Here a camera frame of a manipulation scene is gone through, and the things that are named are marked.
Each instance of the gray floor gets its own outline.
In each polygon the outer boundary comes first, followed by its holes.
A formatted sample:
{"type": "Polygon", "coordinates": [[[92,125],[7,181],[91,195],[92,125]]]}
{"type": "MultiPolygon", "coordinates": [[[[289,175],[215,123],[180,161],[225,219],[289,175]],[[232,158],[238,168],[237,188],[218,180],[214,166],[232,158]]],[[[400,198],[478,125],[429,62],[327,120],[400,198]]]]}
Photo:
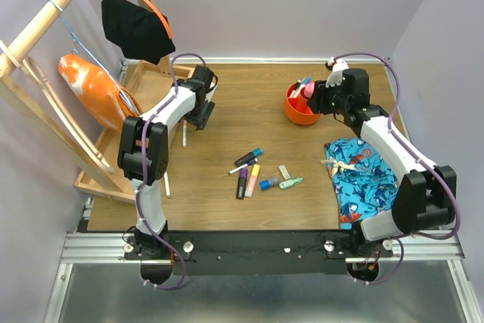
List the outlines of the gray floor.
{"type": "Polygon", "coordinates": [[[191,277],[177,291],[144,287],[139,266],[76,266],[63,312],[74,322],[441,322],[464,320],[446,262],[406,262],[365,287],[343,276],[191,277]]]}

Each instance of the purple marker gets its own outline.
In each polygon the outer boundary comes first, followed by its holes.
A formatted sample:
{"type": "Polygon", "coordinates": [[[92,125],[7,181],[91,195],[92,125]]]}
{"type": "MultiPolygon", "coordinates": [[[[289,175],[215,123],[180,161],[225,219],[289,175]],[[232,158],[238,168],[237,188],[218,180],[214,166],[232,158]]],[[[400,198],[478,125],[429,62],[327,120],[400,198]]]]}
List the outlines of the purple marker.
{"type": "Polygon", "coordinates": [[[238,200],[243,200],[245,196],[245,187],[247,185],[247,174],[249,170],[247,168],[242,168],[239,172],[239,182],[237,183],[237,194],[235,197],[238,200]]]}

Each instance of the white baseboard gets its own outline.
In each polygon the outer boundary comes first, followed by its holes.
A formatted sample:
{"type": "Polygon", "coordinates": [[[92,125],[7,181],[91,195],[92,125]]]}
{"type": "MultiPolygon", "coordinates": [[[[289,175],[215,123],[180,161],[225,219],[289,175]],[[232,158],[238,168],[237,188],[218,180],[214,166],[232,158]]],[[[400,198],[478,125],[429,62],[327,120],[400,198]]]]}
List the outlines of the white baseboard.
{"type": "MultiPolygon", "coordinates": [[[[329,57],[204,57],[208,64],[322,64],[329,57]]],[[[349,64],[379,64],[375,58],[363,57],[345,58],[349,64]]],[[[136,64],[137,60],[127,59],[124,64],[136,64]]],[[[179,58],[177,64],[197,64],[200,60],[196,57],[179,58]]]]}

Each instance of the black cloth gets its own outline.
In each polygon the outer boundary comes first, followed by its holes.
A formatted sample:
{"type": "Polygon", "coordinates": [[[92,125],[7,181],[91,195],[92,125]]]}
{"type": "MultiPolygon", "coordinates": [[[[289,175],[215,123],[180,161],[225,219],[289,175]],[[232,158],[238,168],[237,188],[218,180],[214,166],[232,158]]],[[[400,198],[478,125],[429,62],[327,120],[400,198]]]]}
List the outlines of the black cloth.
{"type": "Polygon", "coordinates": [[[175,51],[163,23],[152,11],[127,0],[103,0],[101,12],[104,35],[121,47],[125,57],[158,64],[161,57],[175,51]]]}

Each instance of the yellow highlighter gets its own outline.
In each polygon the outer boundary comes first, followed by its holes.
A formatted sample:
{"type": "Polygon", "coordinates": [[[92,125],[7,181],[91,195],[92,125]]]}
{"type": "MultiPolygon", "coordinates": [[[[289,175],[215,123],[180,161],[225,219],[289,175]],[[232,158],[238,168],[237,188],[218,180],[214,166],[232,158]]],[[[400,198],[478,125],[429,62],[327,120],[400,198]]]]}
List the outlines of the yellow highlighter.
{"type": "Polygon", "coordinates": [[[245,197],[251,198],[252,193],[254,193],[254,188],[256,187],[257,176],[259,175],[260,165],[254,164],[252,167],[252,172],[250,173],[249,183],[247,184],[247,189],[245,190],[245,197]]]}

